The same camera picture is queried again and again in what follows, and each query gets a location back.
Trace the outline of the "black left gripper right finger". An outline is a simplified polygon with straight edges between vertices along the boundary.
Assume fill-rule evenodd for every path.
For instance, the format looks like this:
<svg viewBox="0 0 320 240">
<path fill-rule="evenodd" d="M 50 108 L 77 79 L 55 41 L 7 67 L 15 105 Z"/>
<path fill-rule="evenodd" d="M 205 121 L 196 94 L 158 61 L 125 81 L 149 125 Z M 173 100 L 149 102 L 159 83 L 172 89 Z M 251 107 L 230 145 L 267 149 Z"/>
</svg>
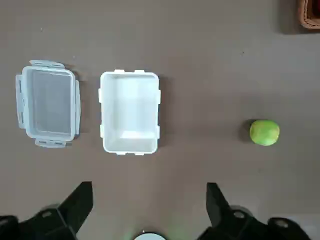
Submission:
<svg viewBox="0 0 320 240">
<path fill-rule="evenodd" d="M 309 240 L 295 221 L 272 217 L 260 222 L 242 209 L 232 208 L 214 182 L 206 184 L 206 211 L 211 222 L 200 240 Z"/>
</svg>

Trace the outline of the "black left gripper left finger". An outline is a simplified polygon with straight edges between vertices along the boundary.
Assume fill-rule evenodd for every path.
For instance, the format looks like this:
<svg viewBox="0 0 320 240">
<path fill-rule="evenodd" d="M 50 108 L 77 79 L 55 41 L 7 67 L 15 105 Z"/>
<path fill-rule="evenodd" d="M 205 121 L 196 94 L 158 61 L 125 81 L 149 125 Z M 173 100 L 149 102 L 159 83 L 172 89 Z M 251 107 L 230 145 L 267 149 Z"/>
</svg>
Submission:
<svg viewBox="0 0 320 240">
<path fill-rule="evenodd" d="M 59 205 L 19 221 L 14 215 L 0 217 L 2 240 L 76 240 L 93 209 L 93 185 L 83 181 Z"/>
</svg>

